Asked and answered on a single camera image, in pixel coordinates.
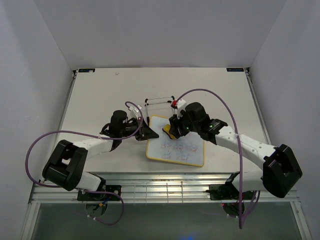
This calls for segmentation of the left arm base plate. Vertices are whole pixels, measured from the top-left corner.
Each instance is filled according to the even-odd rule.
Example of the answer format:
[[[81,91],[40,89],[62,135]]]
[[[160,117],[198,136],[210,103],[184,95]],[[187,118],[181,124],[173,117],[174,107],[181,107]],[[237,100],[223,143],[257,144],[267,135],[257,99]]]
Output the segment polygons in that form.
[[[100,192],[109,192],[117,195],[121,195],[122,186],[121,185],[106,185],[105,188],[101,188]],[[113,194],[106,193],[89,193],[78,191],[76,200],[81,202],[105,202],[105,201],[119,201],[119,197]]]

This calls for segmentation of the wire whiteboard stand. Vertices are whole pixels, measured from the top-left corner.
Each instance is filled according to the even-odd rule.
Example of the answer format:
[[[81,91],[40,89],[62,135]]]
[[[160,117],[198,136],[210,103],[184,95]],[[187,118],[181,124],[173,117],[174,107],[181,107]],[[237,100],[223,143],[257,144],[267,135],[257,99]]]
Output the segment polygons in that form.
[[[146,98],[144,100],[144,108],[146,117],[149,118],[151,115],[149,114],[149,108],[151,105],[159,105],[159,104],[169,104],[171,106],[172,102],[175,100],[175,97],[165,96],[165,97],[156,97],[156,98]]]

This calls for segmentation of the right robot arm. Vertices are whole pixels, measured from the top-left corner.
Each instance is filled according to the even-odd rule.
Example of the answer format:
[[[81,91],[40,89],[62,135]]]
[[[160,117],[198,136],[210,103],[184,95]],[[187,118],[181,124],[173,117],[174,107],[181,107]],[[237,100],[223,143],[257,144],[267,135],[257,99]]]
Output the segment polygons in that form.
[[[245,176],[240,176],[239,172],[233,173],[218,193],[237,199],[247,191],[267,191],[277,198],[284,198],[303,176],[289,146],[273,146],[237,134],[226,122],[210,118],[199,102],[188,104],[180,99],[174,100],[171,106],[176,113],[163,128],[171,139],[179,139],[190,132],[197,133],[207,142],[238,153],[261,170]]]

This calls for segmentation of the yellow framed whiteboard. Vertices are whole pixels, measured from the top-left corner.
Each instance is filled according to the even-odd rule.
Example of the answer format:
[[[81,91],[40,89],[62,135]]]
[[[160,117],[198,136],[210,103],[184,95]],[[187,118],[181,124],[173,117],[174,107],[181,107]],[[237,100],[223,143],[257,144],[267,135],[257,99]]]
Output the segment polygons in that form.
[[[202,167],[205,163],[205,141],[195,132],[190,132],[179,139],[170,139],[163,127],[169,123],[166,117],[152,115],[149,127],[159,137],[149,139],[146,146],[148,159]]]

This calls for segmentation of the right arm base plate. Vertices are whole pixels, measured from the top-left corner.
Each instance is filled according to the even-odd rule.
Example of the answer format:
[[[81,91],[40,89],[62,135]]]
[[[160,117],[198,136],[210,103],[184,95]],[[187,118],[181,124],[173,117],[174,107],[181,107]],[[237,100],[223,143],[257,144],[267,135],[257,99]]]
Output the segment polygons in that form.
[[[239,191],[233,185],[210,184],[205,192],[211,200],[239,200]]]

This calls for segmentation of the yellow black whiteboard eraser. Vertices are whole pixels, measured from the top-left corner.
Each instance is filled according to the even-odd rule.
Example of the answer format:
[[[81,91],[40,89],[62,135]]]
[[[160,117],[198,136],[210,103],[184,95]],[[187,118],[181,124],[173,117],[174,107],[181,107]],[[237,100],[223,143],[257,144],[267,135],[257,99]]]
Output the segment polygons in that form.
[[[172,135],[170,133],[170,129],[171,129],[171,126],[169,124],[166,124],[163,128],[162,128],[162,131],[172,140],[175,139],[175,136]]]

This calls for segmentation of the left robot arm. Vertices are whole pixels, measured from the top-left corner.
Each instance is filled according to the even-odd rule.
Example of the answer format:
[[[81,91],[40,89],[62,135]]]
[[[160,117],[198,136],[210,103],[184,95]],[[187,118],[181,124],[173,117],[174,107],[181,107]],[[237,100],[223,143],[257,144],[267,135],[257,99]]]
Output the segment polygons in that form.
[[[97,155],[114,151],[123,138],[131,135],[137,141],[159,138],[142,117],[128,119],[125,111],[116,110],[110,122],[102,128],[101,137],[78,142],[60,140],[49,157],[42,176],[67,191],[88,190],[95,200],[100,200],[106,195],[105,180],[85,172],[85,163]],[[102,136],[110,137],[111,140],[103,139]]]

